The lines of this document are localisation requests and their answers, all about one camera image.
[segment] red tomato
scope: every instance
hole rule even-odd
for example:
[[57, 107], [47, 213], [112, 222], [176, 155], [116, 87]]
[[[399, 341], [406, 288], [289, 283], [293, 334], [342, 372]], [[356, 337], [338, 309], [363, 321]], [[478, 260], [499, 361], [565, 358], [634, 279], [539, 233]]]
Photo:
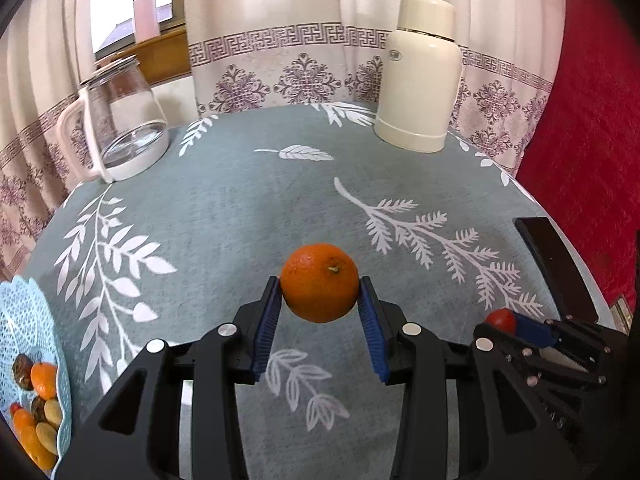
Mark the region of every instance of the red tomato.
[[18, 410], [21, 409], [21, 405], [19, 402], [14, 402], [11, 407], [9, 408], [9, 412], [11, 413], [11, 416], [14, 416], [14, 413], [17, 412]]
[[516, 317], [508, 308], [499, 308], [498, 310], [494, 310], [486, 317], [484, 322], [511, 335], [515, 335], [516, 333]]

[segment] window sill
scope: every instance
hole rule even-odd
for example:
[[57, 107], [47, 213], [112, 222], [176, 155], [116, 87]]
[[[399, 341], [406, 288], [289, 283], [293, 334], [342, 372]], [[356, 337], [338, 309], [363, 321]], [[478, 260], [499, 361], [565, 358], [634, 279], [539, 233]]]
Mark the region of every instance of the window sill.
[[191, 73], [187, 28], [179, 25], [150, 40], [136, 43], [103, 57], [98, 66], [135, 55], [146, 81], [153, 85]]

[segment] greek key pattern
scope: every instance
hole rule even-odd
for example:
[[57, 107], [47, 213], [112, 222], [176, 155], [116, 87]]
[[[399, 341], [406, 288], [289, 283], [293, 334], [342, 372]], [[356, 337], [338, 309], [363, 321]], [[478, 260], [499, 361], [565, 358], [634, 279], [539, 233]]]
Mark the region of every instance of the greek key pattern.
[[[340, 22], [300, 23], [283, 27], [259, 28], [189, 45], [191, 67], [196, 68], [240, 54], [272, 48], [303, 45], [340, 44], [384, 49], [389, 30], [343, 25]], [[551, 92], [552, 83], [513, 63], [476, 52], [460, 45], [462, 63]]]
[[239, 54], [285, 46], [340, 44], [384, 48], [388, 30], [345, 26], [339, 22], [301, 23], [228, 34], [189, 46], [191, 66], [197, 67]]
[[508, 77], [519, 81], [527, 86], [543, 90], [545, 92], [551, 92], [553, 83], [541, 78], [539, 75], [532, 74], [521, 68], [518, 68], [513, 63], [509, 63], [503, 59], [497, 57], [488, 56], [482, 52], [475, 52], [469, 50], [466, 46], [460, 45], [460, 51], [462, 52], [462, 63], [469, 66], [474, 66], [487, 72], [499, 74], [501, 76]]
[[2, 150], [0, 150], [0, 170], [4, 168], [22, 150], [31, 144], [35, 139], [53, 128], [58, 122], [58, 118], [67, 106], [78, 98], [77, 94], [69, 95], [44, 112], [37, 120], [22, 129], [14, 139], [11, 140]]

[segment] pink thermos bottle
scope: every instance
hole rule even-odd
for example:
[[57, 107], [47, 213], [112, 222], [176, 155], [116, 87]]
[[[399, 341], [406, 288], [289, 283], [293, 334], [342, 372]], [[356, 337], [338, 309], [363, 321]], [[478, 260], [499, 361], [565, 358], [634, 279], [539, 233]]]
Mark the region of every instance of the pink thermos bottle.
[[156, 0], [133, 0], [133, 33], [136, 43], [160, 34]]

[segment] white thermos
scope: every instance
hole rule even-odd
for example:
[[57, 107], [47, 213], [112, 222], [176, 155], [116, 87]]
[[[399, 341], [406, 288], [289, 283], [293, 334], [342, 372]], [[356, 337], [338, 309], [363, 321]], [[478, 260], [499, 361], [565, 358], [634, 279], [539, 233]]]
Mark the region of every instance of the white thermos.
[[454, 42], [456, 9], [442, 0], [402, 0], [386, 59], [374, 131], [416, 152], [444, 147], [458, 94], [462, 53]]

